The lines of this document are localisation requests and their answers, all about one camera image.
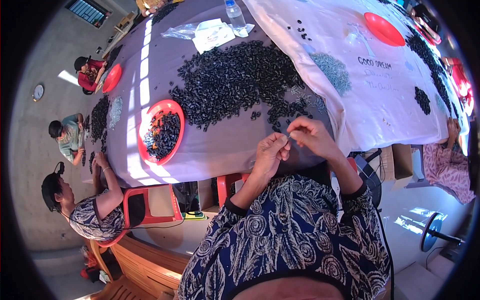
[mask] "patterned blouse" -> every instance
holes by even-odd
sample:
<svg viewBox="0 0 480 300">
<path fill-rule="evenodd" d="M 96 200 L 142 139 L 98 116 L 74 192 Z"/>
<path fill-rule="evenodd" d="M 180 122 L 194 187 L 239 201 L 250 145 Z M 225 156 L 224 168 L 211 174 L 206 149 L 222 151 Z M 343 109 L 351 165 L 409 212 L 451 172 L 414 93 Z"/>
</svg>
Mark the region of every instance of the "patterned blouse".
<svg viewBox="0 0 480 300">
<path fill-rule="evenodd" d="M 248 211 L 227 199 L 190 258 L 179 299 L 232 299 L 258 283 L 304 276 L 345 299 L 372 299 L 388 280 L 372 193 L 341 195 L 300 175 L 273 179 Z"/>
<path fill-rule="evenodd" d="M 125 218 L 119 205 L 106 218 L 99 221 L 96 206 L 96 198 L 99 195 L 81 200 L 70 214 L 69 222 L 73 230 L 89 240 L 110 240 L 122 232 Z"/>
<path fill-rule="evenodd" d="M 424 145 L 423 170 L 430 184 L 439 183 L 450 188 L 455 192 L 460 203 L 465 204 L 472 201 L 475 194 L 470 190 L 468 158 L 461 151 L 462 149 L 456 144 L 453 151 L 446 148 L 444 144 Z"/>
</svg>

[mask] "red plastic bowl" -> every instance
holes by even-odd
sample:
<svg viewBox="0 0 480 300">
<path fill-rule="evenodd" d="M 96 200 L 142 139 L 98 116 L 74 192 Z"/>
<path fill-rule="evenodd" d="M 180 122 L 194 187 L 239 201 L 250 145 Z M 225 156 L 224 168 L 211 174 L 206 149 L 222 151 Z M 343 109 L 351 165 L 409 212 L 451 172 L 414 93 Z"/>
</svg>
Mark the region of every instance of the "red plastic bowl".
<svg viewBox="0 0 480 300">
<path fill-rule="evenodd" d="M 173 147 L 172 152 L 168 154 L 166 157 L 164 157 L 161 160 L 157 160 L 155 157 L 152 157 L 148 154 L 147 152 L 147 147 L 145 146 L 144 143 L 144 136 L 150 129 L 150 123 L 152 121 L 152 118 L 155 116 L 160 116 L 160 115 L 166 115 L 169 112 L 172 112 L 172 114 L 178 113 L 179 118 L 180 118 L 180 133 L 179 133 L 179 138 L 177 140 L 177 143 L 175 144 L 175 147 Z M 180 105 L 173 101 L 173 100 L 162 100 L 155 105 L 153 105 L 148 111 L 147 114 L 142 116 L 142 123 L 140 123 L 140 128 L 138 130 L 138 151 L 140 153 L 140 156 L 142 157 L 143 161 L 148 164 L 147 162 L 157 164 L 159 166 L 167 163 L 171 158 L 175 155 L 177 152 L 178 148 L 180 147 L 181 139 L 183 137 L 183 130 L 185 129 L 185 116 L 183 115 L 183 110 L 181 109 Z"/>
<path fill-rule="evenodd" d="M 117 86 L 117 83 L 119 83 L 120 77 L 121 67 L 118 63 L 112 68 L 110 73 L 108 73 L 107 77 L 105 78 L 105 82 L 103 82 L 102 92 L 106 93 L 113 90 L 113 88 Z"/>
<path fill-rule="evenodd" d="M 368 29 L 377 39 L 393 47 L 405 46 L 405 39 L 390 22 L 371 12 L 366 12 L 363 16 Z"/>
</svg>

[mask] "finger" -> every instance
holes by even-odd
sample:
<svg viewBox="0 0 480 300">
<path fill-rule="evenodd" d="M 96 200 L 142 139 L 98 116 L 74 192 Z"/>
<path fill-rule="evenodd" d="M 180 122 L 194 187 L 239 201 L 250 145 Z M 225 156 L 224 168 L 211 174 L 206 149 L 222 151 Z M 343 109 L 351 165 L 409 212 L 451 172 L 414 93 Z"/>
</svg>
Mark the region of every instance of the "finger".
<svg viewBox="0 0 480 300">
<path fill-rule="evenodd" d="M 311 120 L 305 116 L 300 116 L 293 120 L 292 123 L 287 128 L 287 132 L 291 133 L 292 131 L 296 130 L 298 127 L 305 127 L 309 131 L 315 130 L 315 125 L 316 122 L 314 120 Z"/>
<path fill-rule="evenodd" d="M 287 160 L 289 153 L 290 153 L 290 151 L 288 151 L 285 148 L 280 149 L 280 154 L 282 155 L 282 160 Z"/>
<path fill-rule="evenodd" d="M 262 141 L 267 142 L 267 144 L 270 146 L 271 144 L 273 144 L 276 140 L 278 140 L 282 136 L 285 136 L 285 135 L 283 133 L 274 132 L 271 135 L 264 138 Z"/>
<path fill-rule="evenodd" d="M 287 143 L 288 143 L 287 136 L 282 134 L 280 138 L 278 138 L 277 140 L 275 140 L 273 142 L 273 144 L 270 146 L 270 149 L 271 149 L 272 152 L 277 153 L 278 151 L 280 151 L 280 149 L 285 147 L 287 145 Z"/>
<path fill-rule="evenodd" d="M 302 130 L 294 130 L 290 132 L 290 137 L 295 141 L 299 142 L 300 147 L 302 147 L 303 144 L 309 144 L 310 139 L 312 139 L 312 136 L 310 134 L 305 133 Z"/>
</svg>

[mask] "blue floral blouse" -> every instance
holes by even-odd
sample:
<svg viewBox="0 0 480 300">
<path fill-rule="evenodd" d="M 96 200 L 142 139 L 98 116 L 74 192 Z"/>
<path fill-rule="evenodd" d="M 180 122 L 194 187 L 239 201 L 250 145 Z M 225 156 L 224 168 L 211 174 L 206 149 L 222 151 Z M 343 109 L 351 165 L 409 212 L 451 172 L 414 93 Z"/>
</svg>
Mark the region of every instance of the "blue floral blouse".
<svg viewBox="0 0 480 300">
<path fill-rule="evenodd" d="M 243 210 L 227 199 L 190 258 L 179 299 L 232 299 L 255 284 L 304 276 L 330 283 L 345 299 L 373 299 L 388 280 L 372 193 L 341 195 L 307 177 L 273 179 Z"/>
</svg>

